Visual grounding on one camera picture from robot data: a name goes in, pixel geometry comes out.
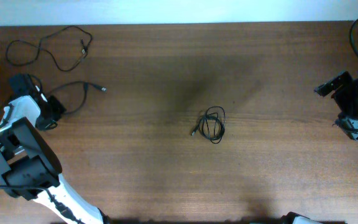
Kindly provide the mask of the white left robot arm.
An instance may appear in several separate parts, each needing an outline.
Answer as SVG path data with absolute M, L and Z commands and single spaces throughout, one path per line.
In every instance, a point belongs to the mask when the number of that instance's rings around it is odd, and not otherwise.
M 33 75 L 14 75 L 9 84 L 13 95 L 0 122 L 0 190 L 39 203 L 66 223 L 112 223 L 65 180 L 57 155 L 40 135 L 57 127 L 66 108 L 45 96 Z

